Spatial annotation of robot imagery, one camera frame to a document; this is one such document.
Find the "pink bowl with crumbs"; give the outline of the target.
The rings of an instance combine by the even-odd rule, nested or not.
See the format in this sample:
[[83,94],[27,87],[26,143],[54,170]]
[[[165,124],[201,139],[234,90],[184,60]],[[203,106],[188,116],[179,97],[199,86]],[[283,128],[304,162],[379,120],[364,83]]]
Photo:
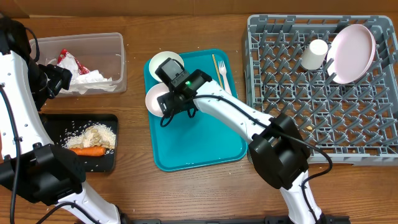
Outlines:
[[169,89],[164,83],[154,85],[146,94],[146,108],[147,110],[157,117],[162,117],[163,112],[159,106],[157,98],[168,93]]

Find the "red snack wrapper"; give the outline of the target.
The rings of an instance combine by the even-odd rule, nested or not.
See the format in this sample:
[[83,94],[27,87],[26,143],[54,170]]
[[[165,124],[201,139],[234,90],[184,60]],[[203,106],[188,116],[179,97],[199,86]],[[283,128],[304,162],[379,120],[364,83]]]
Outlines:
[[58,56],[57,65],[71,71],[72,74],[84,75],[90,72],[67,49],[62,49]]

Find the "white napkin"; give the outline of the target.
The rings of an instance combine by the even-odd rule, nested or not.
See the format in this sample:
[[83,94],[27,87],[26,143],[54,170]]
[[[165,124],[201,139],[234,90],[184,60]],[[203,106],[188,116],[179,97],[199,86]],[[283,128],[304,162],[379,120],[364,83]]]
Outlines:
[[114,91],[116,85],[111,85],[109,82],[112,78],[104,78],[98,70],[93,70],[89,73],[80,75],[74,73],[70,82],[68,90],[60,90],[63,94],[79,93],[84,95],[88,90],[104,90]]
[[73,56],[64,56],[56,66],[69,70],[72,75],[80,75],[78,64]]

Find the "white bowl with nuts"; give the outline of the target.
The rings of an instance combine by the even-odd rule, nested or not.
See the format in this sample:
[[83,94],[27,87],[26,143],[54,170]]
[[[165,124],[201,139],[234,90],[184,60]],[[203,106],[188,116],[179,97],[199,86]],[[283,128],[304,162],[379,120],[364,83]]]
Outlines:
[[155,71],[158,69],[159,65],[168,58],[175,59],[184,67],[184,61],[181,58],[181,56],[179,56],[179,54],[177,54],[175,52],[171,52],[171,51],[163,51],[163,52],[157,53],[156,55],[154,55],[151,58],[151,60],[149,62],[149,72],[150,72],[150,75],[159,83],[162,83],[162,80],[155,73]]

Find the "white plastic fork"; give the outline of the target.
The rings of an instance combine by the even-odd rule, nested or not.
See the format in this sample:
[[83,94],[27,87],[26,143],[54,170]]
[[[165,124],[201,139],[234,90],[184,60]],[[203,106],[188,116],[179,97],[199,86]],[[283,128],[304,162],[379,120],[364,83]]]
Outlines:
[[223,78],[224,90],[231,95],[232,92],[231,92],[230,85],[229,85],[228,78],[227,78],[227,70],[226,70],[226,66],[225,66],[225,63],[223,60],[218,62],[218,69],[219,69],[219,73],[221,74],[221,76]]

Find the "orange carrot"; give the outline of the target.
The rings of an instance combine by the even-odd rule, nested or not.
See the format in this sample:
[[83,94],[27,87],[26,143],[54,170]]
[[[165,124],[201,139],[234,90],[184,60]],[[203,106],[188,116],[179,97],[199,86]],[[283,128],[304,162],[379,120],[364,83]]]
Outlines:
[[78,156],[100,157],[106,154],[106,149],[102,146],[71,148],[70,150]]

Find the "white paper cup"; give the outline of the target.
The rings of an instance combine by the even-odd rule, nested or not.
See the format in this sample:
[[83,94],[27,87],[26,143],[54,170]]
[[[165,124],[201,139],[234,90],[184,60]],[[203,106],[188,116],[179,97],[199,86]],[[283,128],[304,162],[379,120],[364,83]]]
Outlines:
[[303,51],[301,66],[306,70],[317,70],[322,66],[327,52],[328,44],[324,40],[316,39],[311,41]]

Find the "white round plate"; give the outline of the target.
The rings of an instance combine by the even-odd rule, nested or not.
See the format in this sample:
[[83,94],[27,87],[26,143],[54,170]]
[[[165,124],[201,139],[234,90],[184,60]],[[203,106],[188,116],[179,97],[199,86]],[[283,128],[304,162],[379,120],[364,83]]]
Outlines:
[[335,83],[354,82],[368,71],[375,52],[376,40],[367,27],[361,24],[345,27],[331,43],[327,60],[332,59],[333,62],[327,72],[335,74]]

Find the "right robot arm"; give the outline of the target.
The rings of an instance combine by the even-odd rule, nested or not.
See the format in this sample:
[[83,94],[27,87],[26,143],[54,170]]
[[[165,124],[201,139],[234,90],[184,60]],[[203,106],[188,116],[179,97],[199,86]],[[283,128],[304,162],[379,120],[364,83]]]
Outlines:
[[290,221],[321,223],[322,211],[308,185],[310,146],[290,116],[273,117],[255,110],[227,93],[205,72],[197,69],[189,73],[176,58],[155,56],[151,62],[153,73],[169,89],[157,99],[162,127],[183,111],[190,118],[201,111],[221,121],[247,142],[256,172],[280,190]]

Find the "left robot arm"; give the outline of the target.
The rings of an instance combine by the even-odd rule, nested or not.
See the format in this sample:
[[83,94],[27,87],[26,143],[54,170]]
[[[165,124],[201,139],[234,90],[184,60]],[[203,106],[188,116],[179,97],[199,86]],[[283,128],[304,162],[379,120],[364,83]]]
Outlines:
[[39,116],[47,99],[68,89],[72,74],[31,57],[29,28],[1,16],[1,185],[9,189],[10,223],[16,197],[53,208],[43,223],[63,208],[84,223],[129,223],[119,207],[107,202],[86,181],[78,155],[53,143]]

